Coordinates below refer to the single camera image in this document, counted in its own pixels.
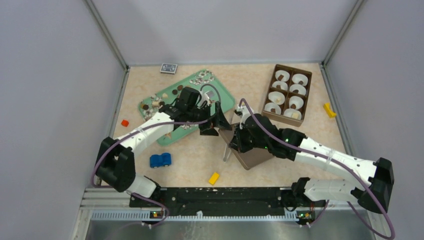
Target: zip tie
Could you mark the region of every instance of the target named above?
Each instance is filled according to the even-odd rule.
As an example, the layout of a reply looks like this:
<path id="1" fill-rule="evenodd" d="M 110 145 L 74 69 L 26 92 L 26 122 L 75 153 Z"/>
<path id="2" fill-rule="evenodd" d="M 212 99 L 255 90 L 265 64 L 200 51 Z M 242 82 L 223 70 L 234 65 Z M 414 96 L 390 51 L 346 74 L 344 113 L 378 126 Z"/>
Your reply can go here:
<path id="1" fill-rule="evenodd" d="M 147 133 L 146 133 L 146 131 L 143 130 L 142 127 L 140 127 L 140 129 L 138 129 L 138 132 L 143 134 L 143 136 L 144 136 L 144 149 L 146 149 L 148 147 L 147 146 Z"/>
<path id="2" fill-rule="evenodd" d="M 323 170 L 324 171 L 327 171 L 327 168 L 329 167 L 329 165 L 330 165 L 330 162 L 331 162 L 331 160 L 332 160 L 332 158 L 333 158 L 333 156 L 334 156 L 334 153 L 336 152 L 336 150 L 334 150 L 334 149 L 331 149 L 329 152 L 328 152 L 328 158 L 327 158 L 327 161 L 325 161 L 325 166 L 324 166 L 324 168 L 323 168 Z"/>

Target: white wall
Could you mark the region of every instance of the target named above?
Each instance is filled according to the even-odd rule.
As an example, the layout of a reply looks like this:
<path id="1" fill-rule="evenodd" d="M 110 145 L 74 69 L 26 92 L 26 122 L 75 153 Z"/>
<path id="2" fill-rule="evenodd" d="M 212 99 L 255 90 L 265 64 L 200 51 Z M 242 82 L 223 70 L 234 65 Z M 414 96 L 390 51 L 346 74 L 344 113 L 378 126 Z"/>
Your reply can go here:
<path id="1" fill-rule="evenodd" d="M 94 0 L 129 65 L 320 62 L 356 0 Z"/>
<path id="2" fill-rule="evenodd" d="M 399 240 L 423 239 L 424 1 L 369 0 L 329 64 L 360 157 L 394 164 Z"/>
<path id="3" fill-rule="evenodd" d="M 0 16 L 0 239 L 66 240 L 123 70 L 82 0 Z"/>

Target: white cup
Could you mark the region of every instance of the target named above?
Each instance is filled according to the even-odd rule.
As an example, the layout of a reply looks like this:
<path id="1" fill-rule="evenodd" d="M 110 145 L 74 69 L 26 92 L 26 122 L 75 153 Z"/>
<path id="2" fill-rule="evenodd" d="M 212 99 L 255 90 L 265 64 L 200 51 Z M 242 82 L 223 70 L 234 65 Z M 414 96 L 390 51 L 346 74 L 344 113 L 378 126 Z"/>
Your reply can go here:
<path id="1" fill-rule="evenodd" d="M 288 107 L 291 109 L 299 110 L 304 106 L 304 100 L 298 96 L 291 96 L 288 100 Z"/>
<path id="2" fill-rule="evenodd" d="M 306 88 L 300 84 L 291 85 L 289 91 L 300 95 L 306 95 Z"/>
<path id="3" fill-rule="evenodd" d="M 278 81 L 287 82 L 290 79 L 290 73 L 284 70 L 278 70 L 275 72 L 275 78 Z"/>
<path id="4" fill-rule="evenodd" d="M 292 119 L 297 119 L 297 120 L 301 120 L 302 119 L 302 113 L 298 110 L 294 110 L 294 109 L 286 109 L 284 111 L 284 116 L 292 118 Z"/>
<path id="5" fill-rule="evenodd" d="M 272 91 L 268 93 L 268 99 L 275 104 L 281 105 L 286 100 L 286 97 L 279 91 Z"/>
<path id="6" fill-rule="evenodd" d="M 277 88 L 277 89 L 282 89 L 282 90 L 286 90 L 289 89 L 289 86 L 287 85 L 287 83 L 283 82 L 283 81 L 275 81 L 272 84 L 273 88 Z"/>
<path id="7" fill-rule="evenodd" d="M 291 80 L 293 81 L 293 83 L 300 84 L 302 86 L 306 86 L 308 84 L 308 77 L 299 73 L 293 75 Z"/>
<path id="8" fill-rule="evenodd" d="M 278 104 L 273 103 L 273 102 L 268 102 L 267 104 L 265 104 L 265 107 L 263 109 L 267 112 L 275 113 L 275 114 L 278 114 L 278 115 L 281 114 L 280 106 Z"/>

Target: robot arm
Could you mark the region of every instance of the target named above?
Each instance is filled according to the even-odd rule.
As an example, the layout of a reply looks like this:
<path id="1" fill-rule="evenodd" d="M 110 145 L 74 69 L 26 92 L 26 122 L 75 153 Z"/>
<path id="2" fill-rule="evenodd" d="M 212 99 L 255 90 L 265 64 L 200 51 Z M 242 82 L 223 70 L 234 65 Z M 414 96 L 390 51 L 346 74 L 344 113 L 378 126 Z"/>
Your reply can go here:
<path id="1" fill-rule="evenodd" d="M 218 136 L 214 127 L 231 130 L 220 102 L 215 102 L 215 113 L 211 114 L 211 96 L 210 91 L 199 92 L 185 87 L 174 105 L 162 106 L 148 121 L 117 139 L 105 138 L 97 155 L 97 161 L 101 161 L 101 164 L 95 174 L 118 192 L 137 193 L 150 198 L 159 185 L 143 175 L 136 174 L 135 156 L 142 154 L 157 139 L 185 123 L 201 122 L 200 135 Z M 123 138 L 127 139 L 101 159 L 113 144 Z"/>
<path id="2" fill-rule="evenodd" d="M 253 120 L 246 106 L 239 106 L 235 113 L 241 117 L 241 121 L 235 127 L 234 138 L 230 143 L 231 148 L 241 153 L 253 148 L 265 148 L 278 158 L 313 165 L 342 178 L 340 180 L 300 178 L 298 182 L 292 185 L 295 196 L 303 195 L 313 202 L 319 200 L 355 201 L 369 211 L 381 213 L 364 187 L 350 172 L 331 161 L 331 159 L 334 159 L 357 174 L 387 211 L 394 184 L 392 163 L 389 160 L 380 158 L 374 162 L 347 155 L 323 146 L 294 129 L 278 129 L 267 117 L 255 114 L 261 125 L 272 135 L 302 149 L 302 151 L 296 150 L 282 145 L 265 134 Z M 327 158 L 319 157 L 307 151 L 324 155 Z"/>
<path id="3" fill-rule="evenodd" d="M 105 138 L 100 145 L 97 161 L 101 163 L 95 174 L 118 192 L 126 191 L 147 198 L 153 197 L 155 191 L 160 190 L 160 186 L 153 180 L 136 174 L 135 156 L 142 154 L 143 150 L 158 138 L 172 132 L 184 123 L 201 122 L 199 124 L 200 135 L 218 136 L 215 127 L 231 130 L 231 126 L 221 110 L 220 102 L 215 102 L 215 113 L 211 115 L 210 96 L 210 92 L 199 92 L 185 87 L 174 105 L 162 106 L 151 119 L 126 135 L 117 139 Z M 241 117 L 241 122 L 235 127 L 234 138 L 229 144 L 231 148 L 241 153 L 253 148 L 268 149 L 278 158 L 310 164 L 342 178 L 342 180 L 318 180 L 302 177 L 291 186 L 295 198 L 306 197 L 313 202 L 319 200 L 357 201 L 365 209 L 381 213 L 370 195 L 364 191 L 363 186 L 347 170 L 330 161 L 334 159 L 352 169 L 366 183 L 387 212 L 394 183 L 392 163 L 389 160 L 380 158 L 374 162 L 349 156 L 323 146 L 294 129 L 278 129 L 267 117 L 255 114 L 259 123 L 270 134 L 295 148 L 303 149 L 296 150 L 282 145 L 265 134 L 256 124 L 246 106 L 238 107 L 235 113 Z M 131 137 L 118 144 L 106 154 L 104 159 L 101 159 L 112 145 L 128 135 Z M 325 155 L 327 159 L 307 151 Z"/>

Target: green plate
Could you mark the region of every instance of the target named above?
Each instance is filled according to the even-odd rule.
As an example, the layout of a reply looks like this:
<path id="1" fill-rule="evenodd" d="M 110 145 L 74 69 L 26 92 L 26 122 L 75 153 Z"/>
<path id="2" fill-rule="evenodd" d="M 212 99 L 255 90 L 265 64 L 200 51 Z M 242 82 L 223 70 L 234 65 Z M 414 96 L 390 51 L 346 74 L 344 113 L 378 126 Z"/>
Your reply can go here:
<path id="1" fill-rule="evenodd" d="M 200 90 L 201 86 L 203 84 L 212 84 L 213 86 L 218 89 L 219 94 L 221 95 L 221 108 L 222 111 L 225 113 L 228 110 L 233 109 L 234 105 L 236 104 L 236 100 L 234 97 L 230 94 L 230 92 L 224 87 L 224 85 L 215 77 L 215 75 L 207 70 L 203 69 L 200 70 L 189 77 L 175 83 L 174 85 L 171 85 L 162 91 L 157 92 L 155 95 L 152 95 L 143 101 L 141 101 L 138 104 L 138 110 L 141 113 L 141 116 L 144 120 L 148 120 L 151 118 L 158 110 L 159 107 L 152 107 L 152 102 L 154 101 L 163 101 L 165 104 L 171 104 L 177 95 L 180 94 L 181 91 L 178 91 L 177 95 L 174 95 L 172 93 L 173 90 L 176 90 L 179 85 L 182 85 L 183 87 L 189 86 L 190 88 Z M 211 87 L 206 86 L 205 89 L 212 90 Z M 168 98 L 162 98 L 163 94 L 167 94 Z M 215 94 L 211 100 L 218 101 L 218 95 Z M 148 105 L 148 110 L 142 109 L 142 105 Z M 212 114 L 215 113 L 215 108 L 211 108 Z M 184 136 L 196 131 L 199 127 L 197 125 L 182 125 L 179 128 L 177 128 L 175 131 L 171 132 L 169 135 L 165 135 L 160 137 L 157 140 L 157 143 L 162 146 L 170 145 L 179 139 L 183 138 Z"/>

